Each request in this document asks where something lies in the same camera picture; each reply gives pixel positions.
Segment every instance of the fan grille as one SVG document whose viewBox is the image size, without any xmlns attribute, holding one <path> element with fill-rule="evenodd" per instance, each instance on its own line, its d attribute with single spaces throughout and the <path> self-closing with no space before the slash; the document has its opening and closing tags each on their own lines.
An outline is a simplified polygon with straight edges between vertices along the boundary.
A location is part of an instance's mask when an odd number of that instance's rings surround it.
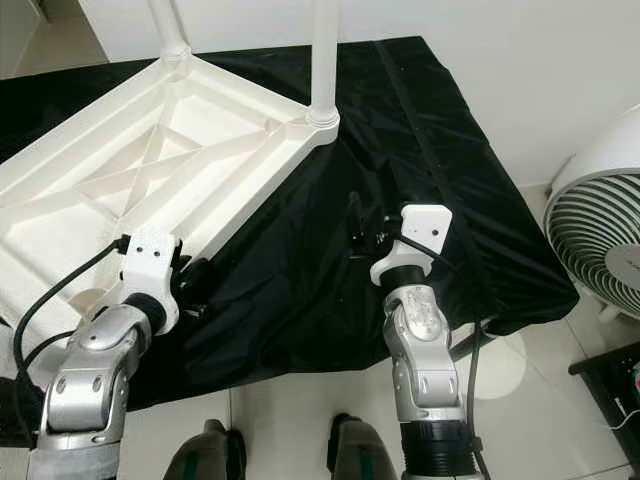
<svg viewBox="0 0 640 480">
<path fill-rule="evenodd" d="M 578 183 L 560 195 L 548 219 L 549 240 L 565 267 L 603 299 L 640 316 L 640 291 L 605 262 L 613 247 L 640 244 L 640 174 Z"/>
</svg>

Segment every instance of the white wall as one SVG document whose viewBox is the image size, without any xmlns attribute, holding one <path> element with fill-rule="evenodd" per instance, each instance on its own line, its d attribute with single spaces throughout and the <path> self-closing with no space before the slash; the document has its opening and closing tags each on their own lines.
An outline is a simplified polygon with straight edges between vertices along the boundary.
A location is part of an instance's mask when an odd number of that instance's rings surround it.
<svg viewBox="0 0 640 480">
<path fill-rule="evenodd" d="M 144 0 L 80 0 L 111 61 L 154 57 Z M 310 0 L 177 0 L 196 52 L 309 43 Z M 342 0 L 341 41 L 422 35 L 518 185 L 640 103 L 638 0 Z"/>
<path fill-rule="evenodd" d="M 15 74 L 41 17 L 31 0 L 0 0 L 0 78 Z"/>
</svg>

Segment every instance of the white plastic frame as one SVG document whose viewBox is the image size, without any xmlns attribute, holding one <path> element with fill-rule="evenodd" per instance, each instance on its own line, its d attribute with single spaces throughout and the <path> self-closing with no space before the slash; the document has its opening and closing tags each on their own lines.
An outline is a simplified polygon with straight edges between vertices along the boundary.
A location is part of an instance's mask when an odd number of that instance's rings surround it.
<svg viewBox="0 0 640 480">
<path fill-rule="evenodd" d="M 171 233 L 211 257 L 318 145 L 335 140 L 337 0 L 316 0 L 312 104 L 191 54 L 150 0 L 161 57 L 0 165 L 0 315 L 27 308 L 112 239 Z M 75 328 L 118 282 L 111 255 L 36 317 L 25 347 Z"/>
</svg>

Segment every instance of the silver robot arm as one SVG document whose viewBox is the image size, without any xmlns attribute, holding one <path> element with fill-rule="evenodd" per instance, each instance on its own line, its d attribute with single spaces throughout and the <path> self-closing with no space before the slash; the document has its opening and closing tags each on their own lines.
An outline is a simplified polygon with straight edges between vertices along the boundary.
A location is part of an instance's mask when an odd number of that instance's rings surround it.
<svg viewBox="0 0 640 480">
<path fill-rule="evenodd" d="M 439 205 L 408 205 L 401 235 L 439 254 L 451 212 Z M 404 480 L 482 480 L 465 422 L 458 375 L 449 354 L 450 331 L 433 289 L 433 259 L 396 240 L 371 268 L 388 292 L 384 338 L 393 360 L 393 384 L 405 454 Z"/>
<path fill-rule="evenodd" d="M 30 479 L 115 478 L 129 380 L 153 335 L 178 320 L 170 292 L 178 255 L 172 235 L 131 237 L 116 303 L 71 336 L 47 388 Z"/>
</svg>

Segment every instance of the black cloth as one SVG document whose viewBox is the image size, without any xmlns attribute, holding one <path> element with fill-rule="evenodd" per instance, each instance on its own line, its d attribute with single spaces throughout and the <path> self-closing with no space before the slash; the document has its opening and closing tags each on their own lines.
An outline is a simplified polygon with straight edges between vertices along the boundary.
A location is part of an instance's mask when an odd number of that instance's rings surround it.
<svg viewBox="0 0 640 480">
<path fill-rule="evenodd" d="M 200 57 L 309 102 L 308 47 Z M 148 63 L 0 82 L 0 158 Z M 383 215 L 407 202 L 453 211 L 443 255 L 457 271 L 436 262 L 429 277 L 453 328 L 490 317 L 489 332 L 508 334 L 575 305 L 564 269 L 421 38 L 340 45 L 337 106 L 336 142 L 316 148 L 205 268 L 190 301 L 207 304 L 212 318 L 181 319 L 155 338 L 132 381 L 130 409 L 385 358 L 383 293 L 369 268 L 389 248 L 376 243 Z M 366 232 L 360 245 L 350 235 L 354 215 Z"/>
</svg>

